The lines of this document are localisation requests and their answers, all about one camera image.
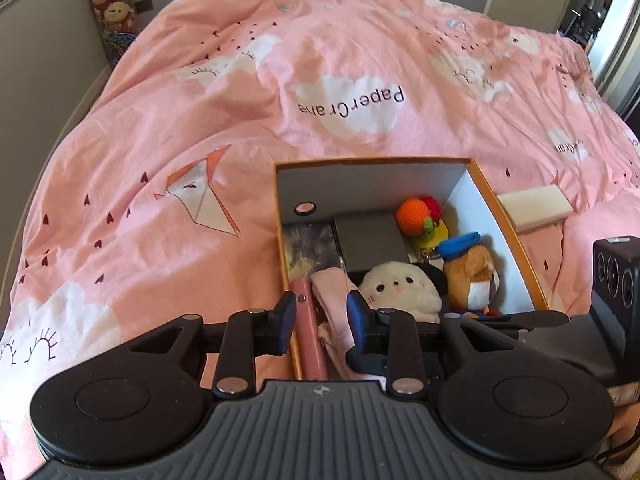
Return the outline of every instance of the pink duvet cover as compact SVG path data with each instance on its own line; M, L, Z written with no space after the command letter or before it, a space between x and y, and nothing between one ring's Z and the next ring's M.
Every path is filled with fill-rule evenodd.
M470 155L498 193L557 183L578 214L523 240L551 305L584 312L591 243L640 236L639 153L562 38L438 0L175 0L31 207L0 343L7 478L42 461L44 379L180 314L276 301L274 162Z

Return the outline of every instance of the silver bolt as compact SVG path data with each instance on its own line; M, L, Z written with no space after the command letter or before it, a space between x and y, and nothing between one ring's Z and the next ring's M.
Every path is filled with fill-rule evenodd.
M420 379L403 377L401 379L396 379L391 387L398 394L412 395L421 392L424 388L424 384Z
M219 392L229 395L237 395L244 392L249 387L249 383L240 377L225 377L218 381L216 388Z

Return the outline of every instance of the camera lens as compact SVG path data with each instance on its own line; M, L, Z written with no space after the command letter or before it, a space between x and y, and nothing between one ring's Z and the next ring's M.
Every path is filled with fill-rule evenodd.
M634 277L629 269L622 275L622 301L627 308L634 302Z
M615 298L620 286L620 275L618 274L618 262L613 256L610 256L607 262L607 285L609 285L609 294Z
M602 253L598 253L598 279L603 282L604 281L604 256Z

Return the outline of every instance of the origami crane illustration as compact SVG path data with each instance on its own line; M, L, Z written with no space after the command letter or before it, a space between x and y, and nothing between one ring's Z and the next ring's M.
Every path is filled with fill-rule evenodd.
M228 149L229 146L218 148L171 174L165 194L156 194L156 198L176 196L196 224L237 237L240 229L210 186L216 165Z

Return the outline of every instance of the orange crochet ball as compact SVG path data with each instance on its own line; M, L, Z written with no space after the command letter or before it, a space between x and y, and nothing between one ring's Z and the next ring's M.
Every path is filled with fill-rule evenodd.
M410 198L396 210L396 223L407 236L422 236L424 221L431 214L429 207L419 198Z

